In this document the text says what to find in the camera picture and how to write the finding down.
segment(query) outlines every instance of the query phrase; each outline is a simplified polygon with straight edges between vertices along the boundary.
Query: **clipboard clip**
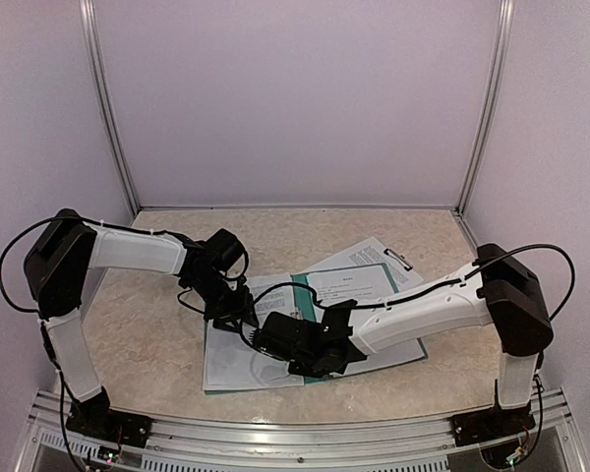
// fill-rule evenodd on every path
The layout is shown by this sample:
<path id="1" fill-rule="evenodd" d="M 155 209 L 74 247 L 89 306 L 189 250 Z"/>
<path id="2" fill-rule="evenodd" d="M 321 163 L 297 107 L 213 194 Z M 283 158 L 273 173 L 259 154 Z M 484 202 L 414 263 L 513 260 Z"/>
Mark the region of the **clipboard clip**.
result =
<path id="1" fill-rule="evenodd" d="M 410 264 L 406 259 L 404 259 L 404 256 L 402 256 L 401 254 L 397 254 L 393 249 L 386 248 L 383 251 L 383 253 L 390 258 L 396 259 L 399 263 L 402 264 L 404 270 L 406 270 L 407 272 L 413 270 L 413 265 Z"/>

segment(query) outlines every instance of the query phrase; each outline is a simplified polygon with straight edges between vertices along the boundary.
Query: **open folder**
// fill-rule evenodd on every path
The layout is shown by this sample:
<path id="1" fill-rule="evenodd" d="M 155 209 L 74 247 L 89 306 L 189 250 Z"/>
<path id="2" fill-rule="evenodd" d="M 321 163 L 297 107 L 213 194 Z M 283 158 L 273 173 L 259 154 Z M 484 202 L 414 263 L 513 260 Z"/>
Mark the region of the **open folder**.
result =
<path id="1" fill-rule="evenodd" d="M 386 297 L 398 291 L 389 266 L 384 263 L 316 270 L 293 276 L 283 273 L 251 277 L 248 285 L 254 297 L 257 297 L 272 285 L 285 281 L 312 286 L 326 305 L 349 299 Z M 310 321 L 320 321 L 324 314 L 313 306 L 310 292 L 289 286 L 265 296 L 256 306 L 256 311 L 260 326 L 273 311 Z M 252 330 L 246 327 L 246 335 L 249 336 Z M 348 365 L 343 375 L 335 374 L 324 379 L 303 378 L 289 375 L 288 363 L 252 351 L 237 333 L 214 329 L 210 323 L 206 328 L 204 390 L 238 391 L 304 385 L 406 364 L 426 357 L 421 341 L 413 339 L 391 346 L 365 361 Z"/>

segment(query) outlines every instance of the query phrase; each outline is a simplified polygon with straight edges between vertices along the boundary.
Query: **table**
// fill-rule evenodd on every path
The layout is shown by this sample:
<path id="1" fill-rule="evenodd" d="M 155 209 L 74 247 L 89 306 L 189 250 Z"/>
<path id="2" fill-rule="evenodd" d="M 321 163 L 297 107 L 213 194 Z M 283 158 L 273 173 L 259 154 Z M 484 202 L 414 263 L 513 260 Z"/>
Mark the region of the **table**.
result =
<path id="1" fill-rule="evenodd" d="M 445 210 L 142 211 L 134 226 L 195 240 L 229 229 L 249 251 L 250 276 L 297 273 L 369 236 L 406 257 L 427 281 L 473 259 Z M 493 402 L 501 346 L 492 325 L 428 336 L 429 359 L 406 366 L 303 387 L 206 395 L 204 322 L 178 305 L 180 290 L 172 276 L 106 273 L 84 330 L 114 407 L 193 419 L 319 424 L 449 413 Z"/>

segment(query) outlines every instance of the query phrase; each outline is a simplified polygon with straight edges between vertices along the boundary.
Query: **white wall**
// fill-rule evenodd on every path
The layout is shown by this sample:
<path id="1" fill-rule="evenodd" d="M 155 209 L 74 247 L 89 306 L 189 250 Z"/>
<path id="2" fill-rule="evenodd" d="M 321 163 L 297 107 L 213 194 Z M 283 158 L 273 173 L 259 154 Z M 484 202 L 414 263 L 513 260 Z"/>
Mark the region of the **white wall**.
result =
<path id="1" fill-rule="evenodd" d="M 501 98 L 468 220 L 481 242 L 552 242 L 577 266 L 546 378 L 563 385 L 590 456 L 590 0 L 516 2 Z M 551 306 L 567 269 L 527 258 Z"/>
<path id="2" fill-rule="evenodd" d="M 141 203 L 453 207 L 499 4 L 96 2 Z"/>
<path id="3" fill-rule="evenodd" d="M 98 115 L 79 4 L 0 0 L 0 253 L 61 207 L 129 222 Z M 17 246 L 5 267 L 9 292 L 26 306 L 22 262 L 33 241 Z M 53 379 L 35 315 L 12 311 L 0 297 L 0 471 L 9 468 L 36 390 Z"/>

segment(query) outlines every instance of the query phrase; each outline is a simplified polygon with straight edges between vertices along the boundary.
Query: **paper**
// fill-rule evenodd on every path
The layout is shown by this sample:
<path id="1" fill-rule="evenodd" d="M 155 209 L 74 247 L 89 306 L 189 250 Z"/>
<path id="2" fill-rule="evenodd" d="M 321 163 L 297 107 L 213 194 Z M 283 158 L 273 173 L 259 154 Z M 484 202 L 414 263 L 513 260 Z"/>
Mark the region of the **paper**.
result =
<path id="1" fill-rule="evenodd" d="M 318 292 L 325 306 L 345 300 L 371 300 L 393 295 L 394 290 L 381 265 L 352 267 L 343 270 L 314 272 L 308 274 L 308 284 Z M 315 318 L 322 320 L 324 311 L 315 308 Z M 426 353 L 417 339 L 411 339 L 369 356 L 365 361 L 349 364 L 345 374 L 331 374 L 344 377 L 386 367 L 406 364 L 424 359 Z"/>
<path id="2" fill-rule="evenodd" d="M 272 285 L 290 280 L 290 274 L 283 273 L 251 277 L 247 285 L 257 297 Z M 272 311 L 296 312 L 292 287 L 274 290 L 256 306 L 260 326 Z M 252 330 L 246 329 L 248 336 Z M 288 374 L 287 362 L 251 350 L 237 333 L 214 329 L 211 322 L 207 328 L 205 359 L 204 390 L 253 390 L 304 384 L 304 378 Z"/>
<path id="3" fill-rule="evenodd" d="M 383 243 L 375 237 L 371 237 L 340 253 L 336 253 L 334 256 L 330 256 L 320 263 L 311 265 L 304 272 L 383 263 L 388 266 L 391 277 L 393 277 L 393 281 L 400 292 L 417 287 L 424 282 L 424 278 L 415 270 L 407 270 L 398 259 L 385 254 L 385 249 L 386 246 Z"/>

